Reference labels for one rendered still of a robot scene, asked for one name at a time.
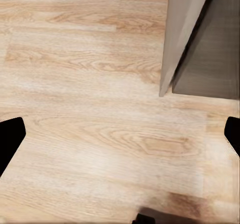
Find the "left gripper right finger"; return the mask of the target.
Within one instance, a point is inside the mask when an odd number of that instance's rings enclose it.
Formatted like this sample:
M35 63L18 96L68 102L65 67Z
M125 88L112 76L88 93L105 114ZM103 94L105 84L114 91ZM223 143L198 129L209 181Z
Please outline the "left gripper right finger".
M228 117L226 122L224 135L240 156L240 119Z

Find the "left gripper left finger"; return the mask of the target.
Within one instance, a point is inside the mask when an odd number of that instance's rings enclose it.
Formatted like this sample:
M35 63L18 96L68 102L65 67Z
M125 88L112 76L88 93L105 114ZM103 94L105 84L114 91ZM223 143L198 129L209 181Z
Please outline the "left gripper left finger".
M22 117L0 122L0 177L26 136Z

